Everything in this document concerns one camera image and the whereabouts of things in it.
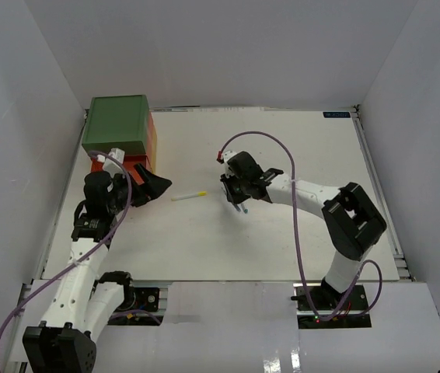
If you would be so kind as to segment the orange drawer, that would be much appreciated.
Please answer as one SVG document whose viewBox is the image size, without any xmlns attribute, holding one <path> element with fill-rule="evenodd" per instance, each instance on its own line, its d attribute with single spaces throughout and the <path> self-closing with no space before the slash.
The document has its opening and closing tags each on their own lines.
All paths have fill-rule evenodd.
<svg viewBox="0 0 440 373">
<path fill-rule="evenodd" d="M 123 162 L 124 168 L 134 178 L 137 184 L 143 184 L 144 180 L 137 172 L 135 166 L 142 165 L 149 172 L 153 172 L 152 163 L 147 155 L 126 155 Z"/>
</svg>

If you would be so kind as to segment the yellow cap thin pen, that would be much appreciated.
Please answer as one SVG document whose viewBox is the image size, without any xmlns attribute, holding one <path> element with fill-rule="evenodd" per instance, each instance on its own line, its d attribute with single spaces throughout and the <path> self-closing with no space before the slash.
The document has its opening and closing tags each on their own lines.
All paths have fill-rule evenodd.
<svg viewBox="0 0 440 373">
<path fill-rule="evenodd" d="M 208 195 L 207 191 L 187 193 L 187 194 L 171 197 L 171 201 L 175 202 L 175 201 L 187 200 L 187 199 L 192 199 L 192 198 L 197 198 L 197 197 L 205 197 L 206 195 Z"/>
</svg>

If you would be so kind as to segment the green top drawer box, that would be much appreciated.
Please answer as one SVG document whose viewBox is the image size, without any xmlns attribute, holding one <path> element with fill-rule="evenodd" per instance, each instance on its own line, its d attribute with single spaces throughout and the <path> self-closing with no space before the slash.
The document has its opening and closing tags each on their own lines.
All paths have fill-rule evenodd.
<svg viewBox="0 0 440 373">
<path fill-rule="evenodd" d="M 86 152 L 108 153 L 119 148 L 127 155 L 148 150 L 147 96 L 99 96 L 92 98 L 82 137 Z"/>
</svg>

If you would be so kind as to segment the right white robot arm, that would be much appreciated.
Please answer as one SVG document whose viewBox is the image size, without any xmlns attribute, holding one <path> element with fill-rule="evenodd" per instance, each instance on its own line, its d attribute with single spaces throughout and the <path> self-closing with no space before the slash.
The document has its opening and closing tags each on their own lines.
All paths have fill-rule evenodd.
<svg viewBox="0 0 440 373">
<path fill-rule="evenodd" d="M 296 180 L 280 169 L 263 170 L 248 152 L 220 152 L 220 176 L 227 201 L 247 212 L 249 199 L 293 207 L 321 218 L 335 254 L 323 277 L 318 295 L 330 309 L 342 309 L 351 299 L 370 249 L 386 231 L 386 221 L 365 190 L 357 183 L 323 186 Z"/>
</svg>

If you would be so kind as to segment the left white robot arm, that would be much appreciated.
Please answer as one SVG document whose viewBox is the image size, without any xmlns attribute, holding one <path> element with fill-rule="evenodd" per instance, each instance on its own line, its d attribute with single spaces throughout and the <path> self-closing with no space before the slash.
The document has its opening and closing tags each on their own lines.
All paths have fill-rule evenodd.
<svg viewBox="0 0 440 373">
<path fill-rule="evenodd" d="M 159 198 L 172 184 L 143 166 L 134 169 L 142 183 L 122 169 L 93 172 L 84 179 L 84 198 L 74 213 L 68 269 L 39 324 L 23 333 L 34 372 L 91 372 L 102 330 L 117 309 L 134 304 L 131 275 L 100 274 L 99 269 L 124 212 Z"/>
</svg>

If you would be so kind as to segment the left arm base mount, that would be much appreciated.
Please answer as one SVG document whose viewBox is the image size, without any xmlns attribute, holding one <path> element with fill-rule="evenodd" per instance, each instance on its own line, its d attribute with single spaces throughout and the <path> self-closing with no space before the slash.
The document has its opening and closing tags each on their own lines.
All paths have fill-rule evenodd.
<svg viewBox="0 0 440 373">
<path fill-rule="evenodd" d="M 157 287 L 134 288 L 133 302 L 117 308 L 120 314 L 108 321 L 109 326 L 159 326 L 163 321 L 168 289 Z"/>
</svg>

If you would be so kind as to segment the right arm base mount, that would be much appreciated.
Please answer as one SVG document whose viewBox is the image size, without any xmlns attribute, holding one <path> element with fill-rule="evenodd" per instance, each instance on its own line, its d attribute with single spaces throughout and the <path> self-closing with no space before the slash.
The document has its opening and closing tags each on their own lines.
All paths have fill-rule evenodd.
<svg viewBox="0 0 440 373">
<path fill-rule="evenodd" d="M 309 286 L 310 294 L 318 313 L 327 316 L 336 308 L 338 302 L 327 296 L 320 286 Z M 339 308 L 337 314 L 323 322 L 309 307 L 303 286 L 295 287 L 291 300 L 296 305 L 299 329 L 369 329 L 372 327 L 370 315 L 364 311 L 368 308 L 365 288 L 355 285 L 348 300 Z"/>
</svg>

